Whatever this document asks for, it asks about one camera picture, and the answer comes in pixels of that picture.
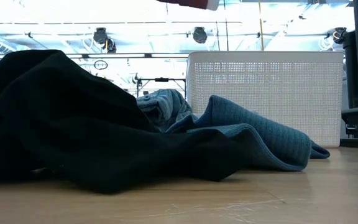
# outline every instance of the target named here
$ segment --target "black cloth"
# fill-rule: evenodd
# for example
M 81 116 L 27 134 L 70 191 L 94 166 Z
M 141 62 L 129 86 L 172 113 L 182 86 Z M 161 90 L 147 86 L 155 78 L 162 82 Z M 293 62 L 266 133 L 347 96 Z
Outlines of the black cloth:
M 132 95 L 61 51 L 0 61 L 0 182 L 44 167 L 102 193 L 162 174 L 218 181 L 242 167 L 239 141 L 212 129 L 159 133 Z

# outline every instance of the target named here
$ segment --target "white mesh laundry basket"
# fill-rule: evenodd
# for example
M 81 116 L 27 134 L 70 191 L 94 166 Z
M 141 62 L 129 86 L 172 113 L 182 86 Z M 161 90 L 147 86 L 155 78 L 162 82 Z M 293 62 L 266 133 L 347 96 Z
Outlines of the white mesh laundry basket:
M 211 95 L 227 98 L 338 147 L 343 53 L 194 52 L 188 58 L 188 101 L 203 113 Z

